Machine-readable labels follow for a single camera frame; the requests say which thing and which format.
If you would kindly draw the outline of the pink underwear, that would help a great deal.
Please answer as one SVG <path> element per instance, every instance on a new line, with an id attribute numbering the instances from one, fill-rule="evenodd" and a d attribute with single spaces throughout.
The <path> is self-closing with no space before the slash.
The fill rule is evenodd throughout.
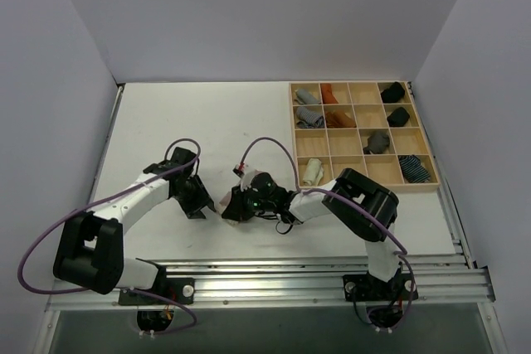
<path id="1" fill-rule="evenodd" d="M 216 211 L 217 213 L 219 214 L 219 216 L 222 218 L 222 220 L 227 223 L 228 225 L 231 225 L 231 226 L 236 226 L 236 225 L 239 225 L 240 222 L 239 221 L 234 221 L 234 220 L 231 220 L 231 219 L 227 219 L 225 216 L 223 216 L 222 214 L 224 213 L 224 211 L 227 209 L 229 203 L 231 201 L 231 192 L 228 192 L 216 205 Z"/>

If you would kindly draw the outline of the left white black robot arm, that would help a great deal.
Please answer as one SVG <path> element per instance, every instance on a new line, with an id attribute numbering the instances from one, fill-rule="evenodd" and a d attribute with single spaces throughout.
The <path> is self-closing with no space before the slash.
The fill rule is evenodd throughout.
<path id="1" fill-rule="evenodd" d="M 169 292 L 165 268 L 125 257 L 124 235 L 168 200 L 175 200 L 189 220 L 205 219 L 203 211 L 215 206 L 197 174 L 198 161 L 197 153 L 176 147 L 121 193 L 70 216 L 53 264 L 55 277 L 100 294 L 137 289 L 147 303 L 161 302 Z"/>

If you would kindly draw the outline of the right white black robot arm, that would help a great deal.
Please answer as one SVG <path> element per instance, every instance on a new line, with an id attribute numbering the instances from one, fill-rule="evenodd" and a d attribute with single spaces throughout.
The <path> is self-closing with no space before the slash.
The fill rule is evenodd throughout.
<path id="1" fill-rule="evenodd" d="M 406 250 L 393 234 L 397 195 L 352 168 L 319 187 L 289 191 L 268 172 L 235 170 L 240 181 L 221 199 L 217 211 L 225 221 L 240 223 L 253 217 L 294 226 L 324 216 L 341 221 L 364 241 L 368 256 L 368 287 L 378 298 L 398 288 L 398 253 Z"/>

